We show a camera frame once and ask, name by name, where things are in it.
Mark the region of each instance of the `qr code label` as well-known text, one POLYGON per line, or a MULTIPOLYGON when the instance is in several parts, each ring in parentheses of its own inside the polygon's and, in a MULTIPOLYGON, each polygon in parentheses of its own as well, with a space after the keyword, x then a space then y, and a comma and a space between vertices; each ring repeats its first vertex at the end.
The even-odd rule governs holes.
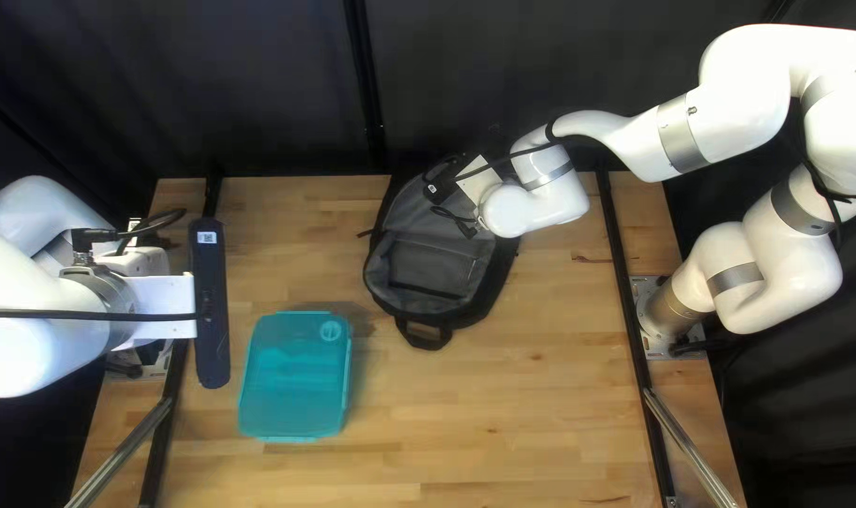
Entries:
POLYGON ((217 233, 214 231, 198 231, 196 243, 217 243, 217 233))
MULTIPOLYGON (((130 219, 129 219, 129 223, 127 223, 127 230, 128 230, 128 231, 132 231, 132 230, 133 230, 133 228, 135 228, 136 226, 139 226, 139 225, 140 225, 140 222, 142 222, 142 220, 141 220, 141 219, 132 219, 132 218, 130 218, 130 219)), ((130 238, 130 239, 129 239, 129 243, 127 244, 127 247, 136 247, 136 242, 137 242, 137 240, 139 240, 139 237, 135 237, 135 236, 134 236, 133 238, 130 238)))

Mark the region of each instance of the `backpack handle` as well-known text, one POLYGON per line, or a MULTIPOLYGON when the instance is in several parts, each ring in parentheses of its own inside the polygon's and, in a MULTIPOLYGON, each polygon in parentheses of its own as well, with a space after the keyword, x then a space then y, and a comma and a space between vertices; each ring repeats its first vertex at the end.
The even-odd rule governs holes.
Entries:
POLYGON ((427 351, 438 351, 453 338, 453 331, 447 326, 431 326, 400 317, 395 318, 396 329, 412 347, 427 351))

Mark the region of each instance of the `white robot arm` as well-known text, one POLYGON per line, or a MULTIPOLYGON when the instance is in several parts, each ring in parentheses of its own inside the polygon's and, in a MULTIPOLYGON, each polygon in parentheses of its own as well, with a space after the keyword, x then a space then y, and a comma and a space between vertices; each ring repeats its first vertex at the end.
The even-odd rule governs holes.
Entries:
MULTIPOLYGON (((186 315, 196 312, 194 278, 170 276, 161 248, 105 254, 70 266, 71 231, 110 230, 101 216, 48 178, 29 176, 0 191, 0 311, 30 309, 186 315)), ((167 338, 196 337, 196 320, 106 320, 0 317, 0 397, 45 387, 100 354, 167 338)))
MULTIPOLYGON (((826 188, 856 195, 856 32, 739 27, 710 44, 699 74, 699 86, 636 117, 570 113, 523 136, 512 152, 587 135, 640 179, 659 182, 767 142, 796 97, 807 156, 826 188)), ((512 165, 522 185, 503 184, 481 198, 482 223, 495 234, 514 237, 587 212, 588 197, 560 145, 515 156, 512 165)), ((856 215, 856 199, 836 205, 841 221, 856 215)), ((651 336, 673 337, 716 311, 728 330, 753 333, 825 301, 841 283, 828 238, 833 227, 826 198, 804 166, 795 169, 743 222, 698 238, 671 279, 639 302, 641 325, 651 336)))

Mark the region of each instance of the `plastic lid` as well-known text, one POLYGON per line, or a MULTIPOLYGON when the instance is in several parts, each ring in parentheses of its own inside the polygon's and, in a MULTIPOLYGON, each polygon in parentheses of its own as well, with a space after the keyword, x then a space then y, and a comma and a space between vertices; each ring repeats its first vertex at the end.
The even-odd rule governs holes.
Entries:
POLYGON ((310 442, 343 428, 349 323, 330 312, 259 319, 240 395, 240 431, 271 442, 310 442))

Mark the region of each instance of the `mounting plate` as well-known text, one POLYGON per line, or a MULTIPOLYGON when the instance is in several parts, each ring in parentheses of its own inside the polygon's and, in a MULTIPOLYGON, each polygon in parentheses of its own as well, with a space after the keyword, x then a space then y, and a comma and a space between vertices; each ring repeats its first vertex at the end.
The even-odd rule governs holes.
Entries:
MULTIPOLYGON (((650 297, 656 289, 659 287, 657 285, 657 280, 660 279, 659 275, 644 275, 644 276, 634 276, 630 277, 629 280, 632 283, 632 296, 635 298, 635 306, 636 313, 641 312, 641 308, 643 305, 639 305, 638 302, 642 304, 650 297)), ((669 346, 675 341, 674 336, 651 336, 648 332, 645 331, 640 325, 636 324, 638 327, 638 331, 641 335, 642 346, 645 348, 645 356, 647 356, 648 361, 651 360, 702 360, 707 358, 707 353, 703 351, 697 352, 686 352, 681 356, 673 356, 669 352, 669 346)), ((688 331, 688 340, 692 342, 703 341, 704 337, 704 328, 701 324, 697 324, 692 326, 692 329, 688 331)))

